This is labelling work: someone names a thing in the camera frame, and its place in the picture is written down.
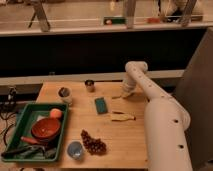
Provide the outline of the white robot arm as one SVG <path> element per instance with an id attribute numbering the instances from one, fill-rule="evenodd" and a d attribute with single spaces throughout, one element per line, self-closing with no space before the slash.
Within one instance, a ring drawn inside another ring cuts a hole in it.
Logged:
<path id="1" fill-rule="evenodd" d="M 128 96 L 139 86 L 149 100 L 144 111 L 148 170 L 193 171 L 185 137 L 190 115 L 172 95 L 146 75 L 147 70 L 144 61 L 127 62 L 122 90 L 123 96 Z"/>

